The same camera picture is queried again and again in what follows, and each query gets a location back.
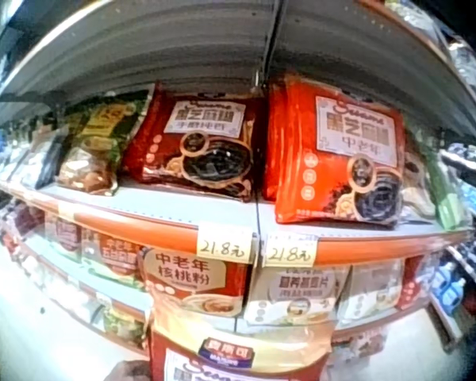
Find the package label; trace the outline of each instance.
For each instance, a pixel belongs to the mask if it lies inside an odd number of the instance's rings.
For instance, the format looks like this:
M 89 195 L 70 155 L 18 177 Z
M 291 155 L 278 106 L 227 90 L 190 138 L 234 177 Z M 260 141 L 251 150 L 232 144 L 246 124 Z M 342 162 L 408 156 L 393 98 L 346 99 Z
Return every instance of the package label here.
M 202 131 L 209 135 L 240 137 L 245 105 L 219 101 L 176 102 L 165 133 Z
M 316 102 L 317 150 L 361 153 L 376 163 L 397 166 L 393 118 L 331 98 L 316 97 Z
M 166 349 L 164 379 L 180 381 L 264 381 L 265 379 L 248 375 L 237 375 L 212 368 Z M 289 381 L 289 379 L 268 379 L 270 381 Z

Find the walnut powder package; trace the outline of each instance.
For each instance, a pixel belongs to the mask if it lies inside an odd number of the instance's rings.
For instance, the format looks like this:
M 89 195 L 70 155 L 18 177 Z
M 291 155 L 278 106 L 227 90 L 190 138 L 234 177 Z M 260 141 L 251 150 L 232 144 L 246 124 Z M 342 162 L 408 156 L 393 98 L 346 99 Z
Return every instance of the walnut powder package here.
M 81 227 L 55 214 L 44 217 L 45 237 L 59 254 L 81 262 Z
M 309 325 L 329 321 L 348 266 L 258 267 L 244 318 L 250 325 Z
M 137 256 L 139 244 L 122 241 L 89 229 L 83 229 L 83 263 L 89 273 L 138 289 L 144 288 Z
M 166 96 L 152 126 L 143 180 L 249 201 L 262 104 L 250 97 Z
M 104 97 L 76 135 L 63 161 L 58 184 L 91 194 L 112 195 L 117 169 L 130 136 L 146 116 L 153 89 Z
M 222 317 L 241 311 L 248 265 L 156 248 L 143 253 L 141 266 L 155 300 L 167 298 L 184 309 Z
M 319 218 L 390 225 L 401 211 L 401 115 L 289 76 L 277 222 Z
M 172 304 L 155 305 L 150 338 L 155 381 L 318 381 L 331 351 L 326 325 L 315 325 L 303 342 L 285 343 L 218 331 L 200 316 Z

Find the snack package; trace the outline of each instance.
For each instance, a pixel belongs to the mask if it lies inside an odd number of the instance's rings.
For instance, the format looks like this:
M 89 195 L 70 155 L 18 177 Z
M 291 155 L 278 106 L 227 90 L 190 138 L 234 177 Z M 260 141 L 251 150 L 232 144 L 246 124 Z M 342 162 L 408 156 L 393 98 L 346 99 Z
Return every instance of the snack package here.
M 249 266 L 144 248 L 140 266 L 148 291 L 183 309 L 222 317 L 240 313 Z
M 349 362 L 382 352 L 388 338 L 387 327 L 370 329 L 360 334 L 332 341 L 329 367 L 339 367 Z
M 143 322 L 112 307 L 104 309 L 103 317 L 106 332 L 115 334 L 131 344 L 140 345 L 143 342 Z
M 51 131 L 49 127 L 45 126 L 45 129 L 40 129 L 35 134 L 30 150 L 14 172 L 11 182 L 39 189 L 53 180 L 62 143 L 68 131 Z
M 405 260 L 402 292 L 397 308 L 403 310 L 418 300 L 428 298 L 439 261 L 439 253 L 414 256 Z
M 140 290 L 144 288 L 137 262 L 141 245 L 89 229 L 83 229 L 82 235 L 83 263 L 88 266 L 89 273 Z
M 250 325 L 309 325 L 335 320 L 348 266 L 257 267 L 244 318 Z
M 401 296 L 403 260 L 353 266 L 340 299 L 343 324 L 395 307 Z
M 58 184 L 91 194 L 112 195 L 130 135 L 146 115 L 153 89 L 104 97 L 76 135 L 59 171 Z
M 45 238 L 55 251 L 70 260 L 81 262 L 81 228 L 51 213 L 46 213 L 44 219 Z
M 402 221 L 436 221 L 436 205 L 432 201 L 431 182 L 424 157 L 414 139 L 408 139 L 405 150 L 404 182 L 402 184 Z
M 286 159 L 278 223 L 331 218 L 393 224 L 401 212 L 401 115 L 340 89 L 286 77 Z
M 143 181 L 250 201 L 262 105 L 251 96 L 165 95 Z
M 242 337 L 216 330 L 195 313 L 167 301 L 155 304 L 150 340 L 156 381 L 215 379 L 318 381 L 332 331 L 312 325 L 297 343 Z
M 263 197 L 274 201 L 277 198 L 278 180 L 282 153 L 284 152 L 284 135 L 286 120 L 286 88 L 283 84 L 270 86 L 270 115 L 267 134 L 267 160 L 265 166 Z

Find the price tag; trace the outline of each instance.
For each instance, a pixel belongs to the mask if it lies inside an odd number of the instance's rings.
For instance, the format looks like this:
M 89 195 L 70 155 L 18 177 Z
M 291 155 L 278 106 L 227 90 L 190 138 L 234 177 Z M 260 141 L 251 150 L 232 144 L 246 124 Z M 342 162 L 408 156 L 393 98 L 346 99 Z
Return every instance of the price tag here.
M 277 232 L 268 234 L 264 267 L 312 267 L 317 257 L 317 237 Z
M 95 293 L 95 298 L 106 307 L 111 307 L 113 303 L 111 302 L 111 298 L 107 295 L 101 294 L 100 292 Z
M 75 204 L 65 201 L 58 201 L 58 215 L 64 220 L 75 222 L 74 220 Z
M 199 225 L 197 255 L 202 258 L 249 264 L 251 247 L 251 228 L 212 222 Z

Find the bottle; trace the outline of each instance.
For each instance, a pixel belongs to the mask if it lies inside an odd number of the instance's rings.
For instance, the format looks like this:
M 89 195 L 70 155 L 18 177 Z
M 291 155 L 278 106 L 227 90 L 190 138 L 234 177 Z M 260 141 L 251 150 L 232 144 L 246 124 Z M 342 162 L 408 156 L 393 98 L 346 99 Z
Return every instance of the bottle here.
M 437 298 L 451 285 L 451 274 L 456 267 L 455 263 L 448 262 L 437 269 L 434 280 L 432 281 L 432 293 Z
M 466 285 L 466 280 L 460 278 L 453 282 L 440 296 L 440 303 L 446 315 L 451 316 L 455 308 L 463 299 L 463 287 Z

